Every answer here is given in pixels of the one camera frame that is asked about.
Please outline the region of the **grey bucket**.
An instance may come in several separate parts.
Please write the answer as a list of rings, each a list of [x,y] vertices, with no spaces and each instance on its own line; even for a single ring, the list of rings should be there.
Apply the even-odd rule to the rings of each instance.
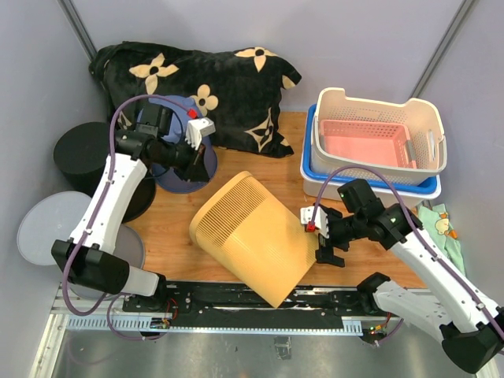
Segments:
[[[91,218],[96,198],[66,191],[32,208],[21,222],[17,245],[23,257],[59,272],[62,295],[99,299],[105,295],[151,296],[159,277],[143,268],[145,249],[136,232],[123,237],[125,196],[114,195]]]

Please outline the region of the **yellow slatted basket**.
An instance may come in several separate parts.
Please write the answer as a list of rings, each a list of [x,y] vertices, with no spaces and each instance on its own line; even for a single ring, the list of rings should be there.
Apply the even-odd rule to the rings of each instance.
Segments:
[[[270,306],[277,308],[315,263],[317,236],[248,171],[195,214],[189,234]]]

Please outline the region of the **green cloth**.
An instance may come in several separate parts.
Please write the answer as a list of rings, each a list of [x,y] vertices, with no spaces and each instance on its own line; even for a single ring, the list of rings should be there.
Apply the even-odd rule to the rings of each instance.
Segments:
[[[465,276],[464,258],[461,252],[461,244],[458,234],[450,222],[450,214],[444,204],[439,204],[428,208],[418,206],[417,214],[428,231],[428,234],[435,242],[435,245],[454,264],[454,266]]]

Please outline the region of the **black mounting rail plate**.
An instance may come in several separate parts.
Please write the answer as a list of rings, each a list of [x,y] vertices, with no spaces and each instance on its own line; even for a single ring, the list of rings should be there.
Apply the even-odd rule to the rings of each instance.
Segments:
[[[276,308],[243,283],[169,281],[165,298],[133,295],[126,313],[173,313],[175,324],[191,328],[338,328],[344,317],[386,317],[365,303],[354,287],[299,285]]]

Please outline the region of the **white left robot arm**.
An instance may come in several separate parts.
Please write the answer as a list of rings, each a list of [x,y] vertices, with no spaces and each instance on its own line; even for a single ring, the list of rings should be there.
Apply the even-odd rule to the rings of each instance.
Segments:
[[[65,286],[75,284],[109,295],[141,296],[143,305],[154,312],[167,306],[165,277],[133,267],[116,256],[117,234],[151,164],[174,170],[182,181],[209,181],[203,140],[214,131],[209,118],[191,117],[176,143],[164,140],[159,128],[147,124],[112,132],[104,173],[90,205],[71,235],[56,240],[51,248]]]

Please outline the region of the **right aluminium frame rail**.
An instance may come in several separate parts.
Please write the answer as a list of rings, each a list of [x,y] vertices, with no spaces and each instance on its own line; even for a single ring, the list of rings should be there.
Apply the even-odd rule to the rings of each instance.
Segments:
[[[419,98],[422,96],[430,79],[434,76],[447,51],[450,49],[451,44],[478,3],[478,0],[463,0],[461,2],[442,38],[434,49],[432,56],[429,58],[428,63],[417,80],[413,90],[411,91],[411,98]]]

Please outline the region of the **pink small tray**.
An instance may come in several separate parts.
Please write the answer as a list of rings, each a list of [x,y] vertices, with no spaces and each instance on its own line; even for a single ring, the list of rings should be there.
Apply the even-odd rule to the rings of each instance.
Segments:
[[[404,124],[375,121],[322,120],[321,148],[338,158],[415,169],[416,154]]]

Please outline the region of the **black large bucket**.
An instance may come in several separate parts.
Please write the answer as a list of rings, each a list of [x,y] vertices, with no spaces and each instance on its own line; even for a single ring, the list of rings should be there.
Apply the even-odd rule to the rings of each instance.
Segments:
[[[104,173],[108,154],[109,124],[92,121],[71,128],[57,141],[54,163],[75,190],[93,196]],[[155,195],[156,183],[147,173],[135,189],[123,222],[143,215]]]

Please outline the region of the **black floral pillow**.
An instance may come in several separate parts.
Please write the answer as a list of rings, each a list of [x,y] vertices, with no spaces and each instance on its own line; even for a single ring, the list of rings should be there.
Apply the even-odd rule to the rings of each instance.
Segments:
[[[136,95],[178,95],[214,122],[214,146],[270,158],[294,153],[279,132],[280,101],[302,76],[262,46],[210,53],[122,42],[100,49],[88,70],[111,112]]]

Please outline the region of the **blue bucket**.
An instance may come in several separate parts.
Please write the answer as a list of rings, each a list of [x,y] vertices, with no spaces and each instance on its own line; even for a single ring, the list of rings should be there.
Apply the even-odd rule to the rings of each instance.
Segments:
[[[148,101],[153,106],[157,106],[158,110],[172,111],[168,134],[163,137],[163,140],[167,142],[176,143],[184,139],[187,122],[190,120],[187,109],[195,110],[198,116],[202,115],[196,106],[195,100],[192,98],[169,95],[165,96],[164,99],[149,98]],[[206,136],[202,140],[202,143],[206,146],[204,155],[205,167],[209,173],[209,178],[212,179],[217,171],[217,155],[213,150],[209,136]],[[206,185],[206,183],[183,181],[176,175],[174,169],[166,170],[158,164],[153,164],[151,166],[151,172],[156,176],[157,184],[160,187],[176,194],[191,193]]]

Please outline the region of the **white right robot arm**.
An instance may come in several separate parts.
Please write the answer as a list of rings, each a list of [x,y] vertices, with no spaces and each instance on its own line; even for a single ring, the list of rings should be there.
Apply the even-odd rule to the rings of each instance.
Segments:
[[[440,343],[447,357],[467,373],[479,372],[502,353],[502,306],[455,267],[403,202],[385,207],[363,179],[344,184],[338,192],[347,217],[319,202],[301,211],[306,230],[319,232],[317,261],[343,266],[333,250],[348,250],[350,242],[369,239],[405,262],[435,296],[435,301],[427,300],[375,272],[358,285],[360,311],[401,317]]]

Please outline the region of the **blue rimmed white tub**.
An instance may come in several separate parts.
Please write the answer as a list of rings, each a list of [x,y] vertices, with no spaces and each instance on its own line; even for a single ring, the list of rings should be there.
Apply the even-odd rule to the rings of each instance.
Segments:
[[[318,196],[319,190],[328,176],[327,174],[314,172],[310,164],[313,118],[316,109],[317,106],[315,104],[311,105],[308,109],[300,161],[300,174],[303,180],[303,190],[306,195],[315,198]],[[336,178],[333,178],[324,189],[322,198],[340,201],[341,198],[339,196],[338,189],[350,180],[352,180],[352,177],[337,176]],[[369,185],[373,189],[375,195],[381,199],[382,203],[386,207],[397,202],[397,198],[393,194],[392,190],[376,176],[375,180],[369,181]],[[435,200],[440,196],[442,191],[439,176],[427,178],[424,182],[417,186],[395,183],[394,187],[408,208],[416,207],[424,201]]]

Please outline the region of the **beige perforated basket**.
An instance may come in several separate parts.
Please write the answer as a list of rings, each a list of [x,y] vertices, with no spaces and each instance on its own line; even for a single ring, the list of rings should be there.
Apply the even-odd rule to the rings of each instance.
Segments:
[[[311,130],[309,165],[331,173],[367,165],[392,183],[418,185],[447,165],[447,141],[439,111],[411,98],[402,104],[347,96],[328,87],[318,96]]]

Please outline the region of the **aluminium frame rail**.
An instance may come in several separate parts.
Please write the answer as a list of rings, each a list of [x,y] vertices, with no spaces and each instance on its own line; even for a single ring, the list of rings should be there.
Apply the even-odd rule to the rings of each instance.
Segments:
[[[432,56],[429,58],[428,63],[417,80],[413,90],[411,91],[411,98],[419,98],[422,96],[430,79],[434,76],[447,51],[450,49],[451,44],[478,3],[478,0],[463,0],[461,2],[442,38],[434,49]]]
[[[97,49],[92,41],[91,35],[73,0],[57,0],[66,20],[69,22],[74,34],[89,60],[93,60],[97,54]]]

